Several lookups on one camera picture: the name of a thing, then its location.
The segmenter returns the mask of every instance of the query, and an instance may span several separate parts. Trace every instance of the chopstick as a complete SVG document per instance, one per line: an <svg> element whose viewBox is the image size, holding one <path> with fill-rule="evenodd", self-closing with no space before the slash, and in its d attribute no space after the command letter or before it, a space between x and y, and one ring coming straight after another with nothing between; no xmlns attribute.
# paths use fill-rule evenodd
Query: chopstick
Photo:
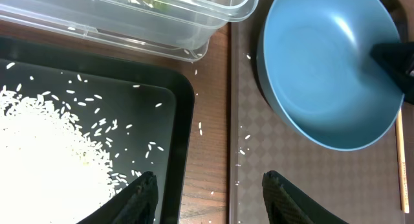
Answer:
<svg viewBox="0 0 414 224"><path fill-rule="evenodd" d="M397 120L395 122L397 132L397 153L398 153L398 174L400 177L400 198L401 209L404 213L409 213L408 205L408 185L407 185L407 171L406 171L406 154L404 151L404 134L402 129L402 113L401 109L398 112Z"/></svg>

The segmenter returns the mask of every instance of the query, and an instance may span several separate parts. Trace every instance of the brown mat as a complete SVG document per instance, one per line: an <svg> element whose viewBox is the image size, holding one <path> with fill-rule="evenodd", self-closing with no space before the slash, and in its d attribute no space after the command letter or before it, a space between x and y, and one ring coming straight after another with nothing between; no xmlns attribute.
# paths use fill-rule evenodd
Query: brown mat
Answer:
<svg viewBox="0 0 414 224"><path fill-rule="evenodd" d="M261 179L269 170L348 223L404 223L395 128L363 150L328 150L289 128L261 95L252 49L272 2L260 0L249 19L232 24L229 223L268 223Z"/></svg>

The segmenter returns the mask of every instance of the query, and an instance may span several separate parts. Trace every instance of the plastic container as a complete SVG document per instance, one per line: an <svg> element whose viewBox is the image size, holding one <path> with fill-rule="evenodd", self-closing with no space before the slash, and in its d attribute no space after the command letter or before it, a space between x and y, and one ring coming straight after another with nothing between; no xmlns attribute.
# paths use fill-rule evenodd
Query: plastic container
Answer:
<svg viewBox="0 0 414 224"><path fill-rule="evenodd" d="M194 62L258 0L0 0L0 19Z"/></svg>

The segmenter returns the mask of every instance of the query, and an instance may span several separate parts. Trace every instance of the blue bowl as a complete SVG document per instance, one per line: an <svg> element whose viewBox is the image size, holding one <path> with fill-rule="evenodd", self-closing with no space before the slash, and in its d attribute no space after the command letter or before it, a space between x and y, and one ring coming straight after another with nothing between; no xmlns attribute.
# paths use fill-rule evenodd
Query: blue bowl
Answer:
<svg viewBox="0 0 414 224"><path fill-rule="evenodd" d="M393 125L404 95L370 57L398 43L379 0L275 0L257 50L272 109L310 140L359 150Z"/></svg>

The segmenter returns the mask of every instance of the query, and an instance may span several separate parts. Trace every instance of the wooden table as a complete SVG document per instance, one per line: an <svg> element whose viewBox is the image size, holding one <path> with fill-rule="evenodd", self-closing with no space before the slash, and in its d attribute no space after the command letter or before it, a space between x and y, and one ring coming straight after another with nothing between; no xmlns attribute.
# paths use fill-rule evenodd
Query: wooden table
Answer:
<svg viewBox="0 0 414 224"><path fill-rule="evenodd" d="M195 96L180 223L226 223L229 32L228 25L216 32L210 40L207 55L196 63L188 63L0 21L2 36L151 63L187 77L198 95ZM199 122L202 123L202 136Z"/></svg>

